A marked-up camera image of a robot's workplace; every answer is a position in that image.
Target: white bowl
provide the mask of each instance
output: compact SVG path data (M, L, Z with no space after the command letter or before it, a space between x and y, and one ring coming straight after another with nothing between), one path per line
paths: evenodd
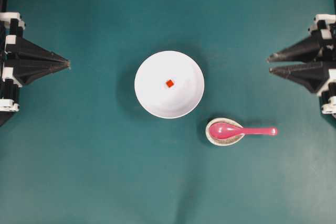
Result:
M204 92L200 67L189 56L163 51L148 57L139 67L134 80L140 104L160 118L179 118L191 112Z

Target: white bracket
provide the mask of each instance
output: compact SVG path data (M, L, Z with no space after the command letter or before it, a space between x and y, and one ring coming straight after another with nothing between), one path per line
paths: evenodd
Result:
M22 27L23 30L26 29L25 22L21 19L20 13L0 13L0 20L5 22L5 28L9 29L11 21L10 19L15 18L19 21L19 27Z
M328 84L330 82L336 82L336 69L329 69L329 79L323 84L320 90L316 93L318 97L321 96L322 92L328 91Z
M12 79L13 84L18 85L19 88L22 88L22 84L13 76L13 68L4 67L2 71L2 81L6 81L6 79Z
M17 112L19 104L14 103L12 99L0 99L0 111Z

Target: bowl rim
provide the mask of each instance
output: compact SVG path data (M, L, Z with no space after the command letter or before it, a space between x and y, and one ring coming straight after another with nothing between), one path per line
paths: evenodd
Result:
M155 55L157 55L157 54L161 54L161 53L163 53L163 52L174 52L174 53L177 52L177 53L179 53L179 54L182 54L182 55L188 57L188 58L191 59L191 61L195 64L195 66L198 67L198 69L200 70L201 76L202 76L202 84L203 84L202 87L203 87L203 88L202 88L202 93L201 93L201 95L199 96L198 101L195 103L195 105L194 105L190 110L188 110L187 112L185 112L185 113L183 113L183 114L181 114L181 115L178 115L178 116L161 116L161 115L158 115L158 114L156 114L156 113L151 112L148 108L146 108L146 106L144 106L144 105L141 103L141 101L140 101L139 98L138 98L138 94L137 94L137 91L136 91L137 89L135 88L136 77L137 77L137 75L138 75L138 72L139 72L139 69L141 68L141 66L142 66L142 65L143 65L149 58L151 58L152 56L155 56ZM186 55L186 54L184 54L184 53L182 53L182 52L174 51L174 50L165 50L165 51L156 52L156 53L150 55L149 57L147 57L147 58L141 63L141 65L139 66L138 70L136 71L135 78L134 78L134 91L135 91L135 96L136 96L136 99L138 100L138 102L140 103L140 105L141 105L147 112L149 112L150 114L152 114L152 115L154 115L154 116L157 116L157 117L159 117L159 118L163 118L163 119L175 119L175 118L181 118L181 117L183 117L183 116L189 114L190 112L192 112L192 111L198 106L198 104L200 103L200 101L201 101L201 99L202 99L202 97L203 97L203 94L204 94L204 90L205 90L205 81L204 81L204 75L203 75L203 72L202 72L200 66L199 66L199 65L197 64L197 62L196 62L193 58L191 58L190 56L188 56L188 55Z

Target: teal tablecloth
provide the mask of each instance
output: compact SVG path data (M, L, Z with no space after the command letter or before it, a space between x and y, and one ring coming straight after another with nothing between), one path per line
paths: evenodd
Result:
M8 0L25 38L71 70L24 87L0 128L1 224L335 223L336 128L265 59L308 35L333 0ZM164 120L137 102L140 63L195 59L205 93ZM231 147L209 119L274 125Z

